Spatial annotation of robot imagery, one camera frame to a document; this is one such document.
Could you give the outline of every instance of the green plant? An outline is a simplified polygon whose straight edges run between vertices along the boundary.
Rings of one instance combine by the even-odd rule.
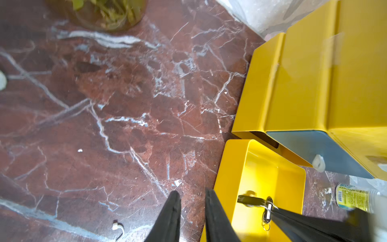
[[[114,29],[120,26],[126,19],[131,25],[135,25],[142,17],[145,0],[68,0],[72,1],[73,9],[79,11],[85,2],[94,5],[94,11],[100,13],[101,27]]]

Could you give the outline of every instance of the bottle label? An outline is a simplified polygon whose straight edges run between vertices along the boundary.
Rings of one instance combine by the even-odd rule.
[[[369,211],[370,192],[358,190],[352,185],[340,184],[336,188],[336,202],[348,208]]]

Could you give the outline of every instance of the white debris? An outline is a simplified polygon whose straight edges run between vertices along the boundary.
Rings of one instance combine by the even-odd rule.
[[[181,179],[176,180],[176,181],[175,181],[176,187],[180,186],[181,183],[182,183],[182,180],[181,180]]]

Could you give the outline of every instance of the white plastic fitting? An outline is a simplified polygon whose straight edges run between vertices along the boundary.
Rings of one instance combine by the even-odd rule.
[[[316,171],[324,172],[325,171],[324,158],[321,155],[317,154],[313,159],[312,166],[313,168],[316,169]]]

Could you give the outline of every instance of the red marble floor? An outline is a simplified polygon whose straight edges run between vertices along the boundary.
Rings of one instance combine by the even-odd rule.
[[[150,0],[124,39],[3,1],[2,241],[143,241],[169,192],[180,241],[198,241],[253,50],[264,41],[215,1]],[[307,169],[304,214],[342,219],[348,177]]]

